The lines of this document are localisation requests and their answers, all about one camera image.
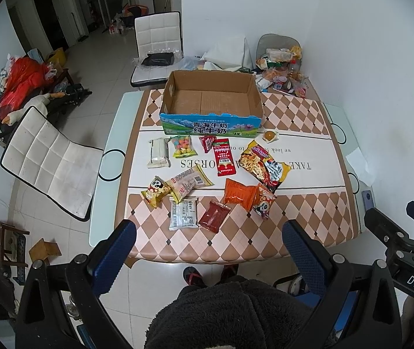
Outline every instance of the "dark red snack package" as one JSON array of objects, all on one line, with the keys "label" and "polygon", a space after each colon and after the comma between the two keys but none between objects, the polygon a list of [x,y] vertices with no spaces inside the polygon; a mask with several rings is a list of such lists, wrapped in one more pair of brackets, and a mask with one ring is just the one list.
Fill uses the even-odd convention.
[{"label": "dark red snack package", "polygon": [[202,218],[199,219],[198,224],[214,234],[220,230],[220,226],[231,211],[231,208],[217,201],[210,201],[210,206]]},{"label": "dark red snack package", "polygon": [[204,148],[204,152],[207,154],[213,145],[213,141],[216,139],[216,136],[213,135],[206,135],[206,136],[199,136],[199,140],[202,143],[202,148]]},{"label": "dark red snack package", "polygon": [[213,141],[213,153],[217,162],[219,176],[231,176],[236,174],[233,155],[231,154],[230,141],[228,138],[216,139]]}]

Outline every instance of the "white chair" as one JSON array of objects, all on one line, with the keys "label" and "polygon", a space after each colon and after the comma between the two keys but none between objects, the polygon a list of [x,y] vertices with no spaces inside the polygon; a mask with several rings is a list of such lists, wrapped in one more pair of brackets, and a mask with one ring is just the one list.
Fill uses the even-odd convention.
[{"label": "white chair", "polygon": [[103,151],[71,142],[31,106],[0,159],[8,173],[45,194],[74,218],[90,218]]},{"label": "white chair", "polygon": [[[138,57],[144,59],[150,51],[182,51],[180,12],[151,14],[134,20]],[[171,71],[179,69],[174,63],[167,67],[137,65],[131,76],[131,86],[140,88],[166,83]]]}]

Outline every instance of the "foot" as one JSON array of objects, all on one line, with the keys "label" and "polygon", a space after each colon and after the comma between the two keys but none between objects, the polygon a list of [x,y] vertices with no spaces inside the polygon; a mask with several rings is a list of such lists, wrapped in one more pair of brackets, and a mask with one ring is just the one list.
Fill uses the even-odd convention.
[{"label": "foot", "polygon": [[220,276],[220,282],[238,274],[238,268],[239,264],[225,265],[222,270],[222,275]]},{"label": "foot", "polygon": [[188,266],[183,271],[183,278],[188,285],[196,285],[205,287],[206,284],[202,279],[201,273],[197,271],[197,269],[193,266]]}]

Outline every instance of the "blue gripper pad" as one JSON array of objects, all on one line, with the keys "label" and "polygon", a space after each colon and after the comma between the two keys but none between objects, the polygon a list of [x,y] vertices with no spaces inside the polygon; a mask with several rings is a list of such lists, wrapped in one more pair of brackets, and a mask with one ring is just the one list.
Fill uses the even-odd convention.
[{"label": "blue gripper pad", "polygon": [[307,233],[302,228],[301,232],[297,230],[296,227],[291,225],[290,221],[286,222],[282,228],[283,244],[298,267],[309,290],[323,298],[327,290],[325,269],[302,236],[304,234],[310,240]]},{"label": "blue gripper pad", "polygon": [[99,297],[110,291],[123,263],[136,242],[136,226],[123,220],[107,240],[102,240],[90,253],[88,271],[92,276],[92,292]]}]

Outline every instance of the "cardboard box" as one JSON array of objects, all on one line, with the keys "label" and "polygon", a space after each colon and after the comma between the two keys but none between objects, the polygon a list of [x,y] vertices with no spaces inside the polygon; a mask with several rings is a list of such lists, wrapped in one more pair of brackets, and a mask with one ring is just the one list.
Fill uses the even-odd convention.
[{"label": "cardboard box", "polygon": [[254,76],[225,71],[173,71],[160,108],[167,135],[255,138],[262,114]]}]

